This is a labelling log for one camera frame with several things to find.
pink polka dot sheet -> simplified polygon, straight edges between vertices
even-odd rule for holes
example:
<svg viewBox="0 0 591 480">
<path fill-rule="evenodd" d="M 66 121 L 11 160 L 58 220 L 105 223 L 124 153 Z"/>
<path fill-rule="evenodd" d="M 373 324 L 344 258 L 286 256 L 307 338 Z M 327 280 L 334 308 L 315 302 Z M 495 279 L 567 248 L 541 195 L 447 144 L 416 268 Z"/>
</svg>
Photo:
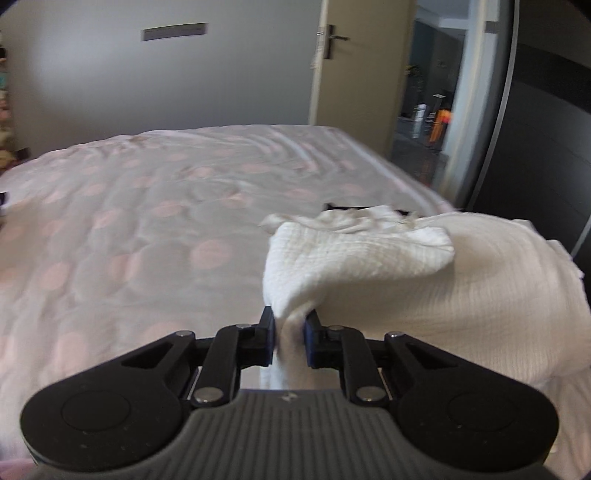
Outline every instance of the pink polka dot sheet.
<svg viewBox="0 0 591 480">
<path fill-rule="evenodd" d="M 0 460 L 47 384 L 175 330 L 257 322 L 270 213 L 424 215 L 438 195 L 334 128 L 155 131 L 42 155 L 0 178 Z M 256 387 L 258 373 L 243 384 Z"/>
</svg>

gray wall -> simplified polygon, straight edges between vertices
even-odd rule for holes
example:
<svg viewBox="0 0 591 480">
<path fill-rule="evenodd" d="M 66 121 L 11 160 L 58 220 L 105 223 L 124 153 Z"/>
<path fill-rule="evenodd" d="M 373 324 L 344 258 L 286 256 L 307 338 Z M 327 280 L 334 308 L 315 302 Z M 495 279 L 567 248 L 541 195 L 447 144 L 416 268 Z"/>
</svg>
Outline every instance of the gray wall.
<svg viewBox="0 0 591 480">
<path fill-rule="evenodd" d="M 433 55 L 429 68 L 429 77 L 425 88 L 425 101 L 433 106 L 433 95 L 442 90 L 454 92 L 456 90 L 457 77 L 460 72 L 463 43 L 437 30 L 435 32 Z"/>
<path fill-rule="evenodd" d="M 409 63 L 418 65 L 425 79 L 429 77 L 435 32 L 436 30 L 430 25 L 418 21 L 414 23 Z"/>
<path fill-rule="evenodd" d="M 20 0 L 0 20 L 19 147 L 307 123 L 320 0 Z M 200 37 L 141 30 L 208 22 Z"/>
</svg>

white muslin blanket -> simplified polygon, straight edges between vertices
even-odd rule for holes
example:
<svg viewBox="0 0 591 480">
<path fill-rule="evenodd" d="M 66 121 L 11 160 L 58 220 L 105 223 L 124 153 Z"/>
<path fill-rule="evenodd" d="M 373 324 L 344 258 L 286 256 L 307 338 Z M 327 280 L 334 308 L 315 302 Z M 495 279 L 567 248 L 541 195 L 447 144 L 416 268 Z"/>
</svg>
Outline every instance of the white muslin blanket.
<svg viewBox="0 0 591 480">
<path fill-rule="evenodd" d="M 407 332 L 522 382 L 591 364 L 591 314 L 581 273 L 557 241 L 528 224 L 474 213 L 404 218 L 387 206 L 329 210 L 315 219 L 271 215 L 264 297 L 278 352 L 267 388 L 338 387 L 306 368 L 302 325 L 367 338 Z"/>
</svg>

bedsheet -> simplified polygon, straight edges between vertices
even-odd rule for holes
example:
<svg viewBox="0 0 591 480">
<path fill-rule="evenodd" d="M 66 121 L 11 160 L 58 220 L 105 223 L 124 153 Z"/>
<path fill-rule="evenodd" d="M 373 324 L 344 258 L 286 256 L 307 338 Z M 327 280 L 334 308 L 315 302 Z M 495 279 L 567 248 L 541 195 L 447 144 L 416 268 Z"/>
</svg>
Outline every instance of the bedsheet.
<svg viewBox="0 0 591 480">
<path fill-rule="evenodd" d="M 449 204 L 334 128 L 154 131 L 51 152 L 0 178 L 0 459 L 45 385 L 167 335 L 257 322 L 270 213 Z M 256 387 L 258 372 L 243 385 Z"/>
</svg>

